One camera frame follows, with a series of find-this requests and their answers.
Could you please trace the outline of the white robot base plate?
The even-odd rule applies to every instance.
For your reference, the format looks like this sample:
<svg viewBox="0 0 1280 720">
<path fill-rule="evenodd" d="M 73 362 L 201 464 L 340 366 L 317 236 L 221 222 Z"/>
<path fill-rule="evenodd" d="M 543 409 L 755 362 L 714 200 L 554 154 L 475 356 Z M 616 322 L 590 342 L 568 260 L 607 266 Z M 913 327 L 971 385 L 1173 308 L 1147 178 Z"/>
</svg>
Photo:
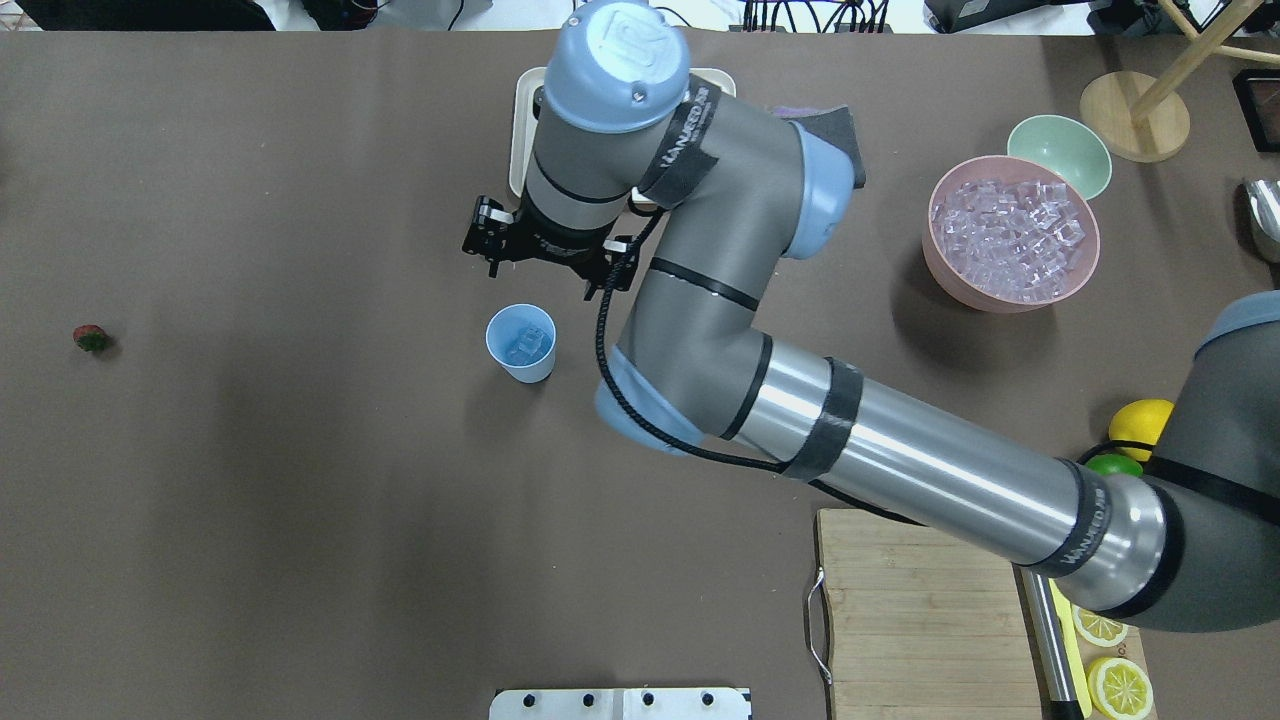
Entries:
<svg viewBox="0 0 1280 720">
<path fill-rule="evenodd" d="M 753 719 L 751 693 L 733 687 L 511 689 L 489 719 Z"/>
</svg>

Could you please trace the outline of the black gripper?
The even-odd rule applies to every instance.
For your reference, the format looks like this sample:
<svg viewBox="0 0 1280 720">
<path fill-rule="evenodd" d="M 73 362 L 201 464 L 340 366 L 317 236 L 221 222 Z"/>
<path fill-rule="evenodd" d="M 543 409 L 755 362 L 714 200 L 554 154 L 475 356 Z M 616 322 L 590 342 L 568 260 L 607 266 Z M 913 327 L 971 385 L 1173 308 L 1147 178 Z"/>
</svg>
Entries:
<svg viewBox="0 0 1280 720">
<path fill-rule="evenodd" d="M 612 272 L 616 291 L 628 291 L 637 270 L 637 259 L 628 258 L 632 236 L 616 238 L 613 222 L 591 229 L 577 229 L 552 220 L 532 202 L 524 201 L 513 213 L 488 195 L 480 195 L 463 238 L 462 251 L 480 256 L 486 275 L 498 277 L 502 263 L 539 260 L 567 266 L 588 283 L 584 295 L 591 300 L 605 287 Z"/>
</svg>

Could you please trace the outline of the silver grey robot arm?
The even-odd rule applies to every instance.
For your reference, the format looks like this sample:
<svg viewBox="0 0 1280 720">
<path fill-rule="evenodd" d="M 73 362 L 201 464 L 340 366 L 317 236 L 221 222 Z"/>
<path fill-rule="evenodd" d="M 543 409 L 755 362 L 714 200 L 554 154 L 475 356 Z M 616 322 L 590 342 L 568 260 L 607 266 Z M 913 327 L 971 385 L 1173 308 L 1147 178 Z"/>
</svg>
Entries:
<svg viewBox="0 0 1280 720">
<path fill-rule="evenodd" d="M 1126 165 L 1102 200 L 1103 261 L 1080 299 L 1025 314 L 961 307 L 927 270 L 919 243 L 934 178 L 1000 117 L 1064 102 L 1103 61 L 1169 42 L 1076 40 L 698 41 L 771 99 L 852 97 L 876 174 L 831 250 L 786 266 L 756 324 L 772 357 L 754 393 L 799 428 L 765 429 L 810 465 L 808 432 L 833 492 L 995 550 L 1034 570 L 1066 569 L 1068 591 L 1108 607 L 1156 588 L 1147 626 L 1231 625 L 1277 611 L 1277 529 L 1175 486 L 1100 486 L 1065 451 L 1096 433 L 1124 395 L 1174 389 L 1165 452 L 1230 479 L 1277 479 L 1277 325 L 1193 347 L 1221 307 L 1262 286 L 1245 242 L 1243 176 L 1277 176 L 1256 152 L 1228 86 L 1235 61 L 1193 82 L 1190 147 Z M 783 579 L 799 579 L 800 505 L 814 489 L 754 471 L 641 451 L 608 436 L 581 398 L 550 410 L 515 389 L 468 406 L 453 469 L 467 486 L 424 556 L 422 610 L 454 628 L 659 623 L 664 632 L 795 623 Z"/>
</svg>

